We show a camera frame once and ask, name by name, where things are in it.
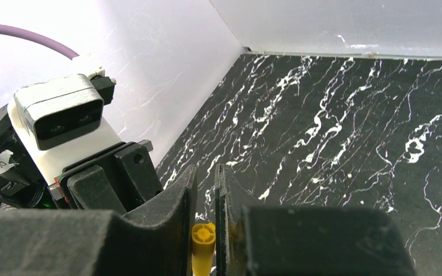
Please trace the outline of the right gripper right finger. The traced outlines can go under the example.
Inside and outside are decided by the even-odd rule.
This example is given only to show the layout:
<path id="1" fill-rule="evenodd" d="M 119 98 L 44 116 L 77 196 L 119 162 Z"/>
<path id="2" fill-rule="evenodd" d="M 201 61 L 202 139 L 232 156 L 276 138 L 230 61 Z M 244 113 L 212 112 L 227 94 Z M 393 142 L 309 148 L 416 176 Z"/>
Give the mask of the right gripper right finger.
<path id="1" fill-rule="evenodd" d="M 397 226 L 371 208 L 269 205 L 215 169 L 217 275 L 414 275 Z"/>

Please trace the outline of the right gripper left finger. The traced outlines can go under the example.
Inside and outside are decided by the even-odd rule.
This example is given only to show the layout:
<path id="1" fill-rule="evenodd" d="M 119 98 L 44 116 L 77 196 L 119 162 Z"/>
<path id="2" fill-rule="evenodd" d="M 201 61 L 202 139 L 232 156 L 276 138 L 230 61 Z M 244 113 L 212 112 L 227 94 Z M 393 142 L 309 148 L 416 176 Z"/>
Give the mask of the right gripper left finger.
<path id="1" fill-rule="evenodd" d="M 190 275 L 197 169 L 119 215 L 0 210 L 0 275 Z"/>

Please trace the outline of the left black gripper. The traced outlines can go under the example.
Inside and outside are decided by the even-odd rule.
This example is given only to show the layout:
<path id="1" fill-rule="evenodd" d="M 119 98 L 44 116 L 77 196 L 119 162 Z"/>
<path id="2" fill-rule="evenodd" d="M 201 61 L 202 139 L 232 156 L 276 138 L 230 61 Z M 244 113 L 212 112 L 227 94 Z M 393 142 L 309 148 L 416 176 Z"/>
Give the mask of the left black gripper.
<path id="1" fill-rule="evenodd" d="M 79 138 L 40 150 L 35 138 L 0 108 L 0 202 L 16 208 L 99 209 L 125 214 L 162 185 L 151 143 L 124 142 L 101 118 Z"/>

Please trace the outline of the yellow pen cap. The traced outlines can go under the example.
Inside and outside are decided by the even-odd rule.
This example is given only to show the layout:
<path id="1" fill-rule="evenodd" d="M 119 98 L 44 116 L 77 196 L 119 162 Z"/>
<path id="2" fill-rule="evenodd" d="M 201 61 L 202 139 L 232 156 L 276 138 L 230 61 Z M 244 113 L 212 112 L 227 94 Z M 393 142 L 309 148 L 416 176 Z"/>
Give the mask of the yellow pen cap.
<path id="1" fill-rule="evenodd" d="M 195 276 L 211 273 L 216 244 L 214 223 L 200 223 L 192 227 L 192 272 Z"/>

